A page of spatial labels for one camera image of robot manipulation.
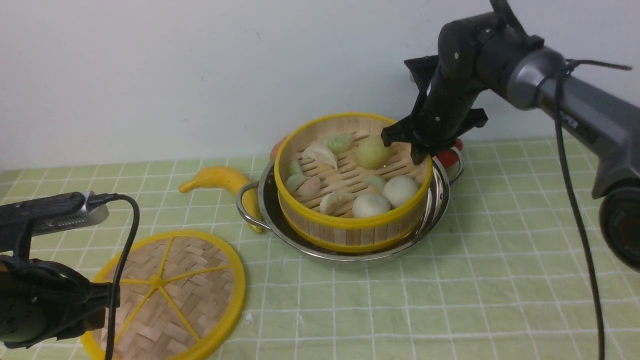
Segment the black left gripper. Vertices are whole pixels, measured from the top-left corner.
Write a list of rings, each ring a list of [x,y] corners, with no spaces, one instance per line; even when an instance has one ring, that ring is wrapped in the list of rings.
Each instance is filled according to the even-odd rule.
[[[10,345],[34,346],[66,340],[106,326],[106,310],[121,290],[112,282],[91,282],[64,264],[10,258]]]

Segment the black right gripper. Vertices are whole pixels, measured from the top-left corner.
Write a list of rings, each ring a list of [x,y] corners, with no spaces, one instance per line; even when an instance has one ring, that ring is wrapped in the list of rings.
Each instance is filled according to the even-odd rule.
[[[473,105],[487,87],[475,79],[449,78],[438,55],[406,59],[404,65],[418,96],[408,116],[381,130],[381,139],[386,147],[411,144],[411,161],[420,166],[433,158],[432,152],[449,148],[462,134],[485,125],[486,114]]]

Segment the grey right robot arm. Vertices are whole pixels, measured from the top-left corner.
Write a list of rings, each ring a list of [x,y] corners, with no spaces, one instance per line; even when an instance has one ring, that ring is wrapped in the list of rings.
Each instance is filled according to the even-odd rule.
[[[637,271],[639,255],[640,110],[571,75],[580,65],[628,71],[620,64],[566,59],[544,39],[528,35],[506,0],[492,11],[446,23],[438,52],[404,63],[419,94],[409,116],[385,127],[382,142],[410,144],[411,159],[452,148],[463,134],[482,128],[485,110],[474,109],[493,91],[520,110],[540,109],[599,159],[592,197],[602,199],[599,227],[614,255]]]

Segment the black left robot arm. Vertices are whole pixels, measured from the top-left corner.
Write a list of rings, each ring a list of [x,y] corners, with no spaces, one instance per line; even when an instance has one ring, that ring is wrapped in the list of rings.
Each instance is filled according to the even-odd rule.
[[[112,300],[121,290],[92,282],[75,269],[51,260],[1,256],[0,339],[9,349],[78,338],[106,326]]]

